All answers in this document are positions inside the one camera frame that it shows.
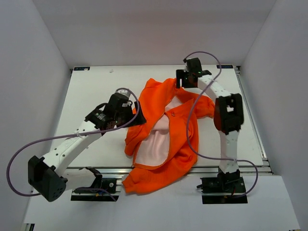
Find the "orange zip jacket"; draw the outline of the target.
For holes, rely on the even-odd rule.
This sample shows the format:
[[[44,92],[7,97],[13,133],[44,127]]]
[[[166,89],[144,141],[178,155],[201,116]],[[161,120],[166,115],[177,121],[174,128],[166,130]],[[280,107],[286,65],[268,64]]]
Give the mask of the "orange zip jacket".
[[[125,154],[133,169],[123,180],[126,193],[147,194],[183,177],[197,162],[197,120],[213,118],[214,102],[207,96],[176,88],[175,79],[149,79],[139,101],[146,123],[130,127]]]

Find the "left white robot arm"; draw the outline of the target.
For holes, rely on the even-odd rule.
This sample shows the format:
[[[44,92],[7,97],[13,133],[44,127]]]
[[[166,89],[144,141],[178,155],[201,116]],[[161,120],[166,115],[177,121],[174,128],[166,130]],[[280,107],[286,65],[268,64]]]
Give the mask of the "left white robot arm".
[[[106,132],[146,123],[140,102],[132,102],[129,96],[126,92],[112,94],[109,102],[94,108],[60,145],[42,157],[30,158],[28,182],[47,201],[55,201],[67,190],[103,191],[103,177],[98,170],[68,166]]]

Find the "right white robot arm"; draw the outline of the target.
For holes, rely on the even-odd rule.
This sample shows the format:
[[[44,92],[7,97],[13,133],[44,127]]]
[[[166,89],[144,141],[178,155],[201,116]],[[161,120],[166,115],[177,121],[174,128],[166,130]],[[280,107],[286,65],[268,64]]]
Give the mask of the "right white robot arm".
[[[244,110],[242,96],[224,89],[208,70],[203,70],[199,58],[184,59],[184,69],[176,70],[176,88],[198,88],[215,102],[214,125],[220,136],[219,169],[224,174],[238,170],[237,140]]]

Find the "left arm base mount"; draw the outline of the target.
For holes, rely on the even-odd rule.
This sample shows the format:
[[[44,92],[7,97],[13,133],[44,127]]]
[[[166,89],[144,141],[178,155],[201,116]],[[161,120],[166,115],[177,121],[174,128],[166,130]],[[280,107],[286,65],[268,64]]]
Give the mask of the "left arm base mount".
[[[83,168],[94,175],[90,186],[80,186],[72,190],[71,201],[83,202],[116,202],[120,194],[120,179],[107,176],[92,167]]]

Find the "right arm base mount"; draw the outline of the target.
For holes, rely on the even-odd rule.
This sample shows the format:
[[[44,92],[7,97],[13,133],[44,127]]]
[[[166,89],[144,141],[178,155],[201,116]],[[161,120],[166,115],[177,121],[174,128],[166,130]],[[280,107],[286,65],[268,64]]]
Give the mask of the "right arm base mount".
[[[240,171],[223,173],[218,170],[216,177],[200,178],[196,188],[201,191],[204,205],[247,204],[246,187]]]

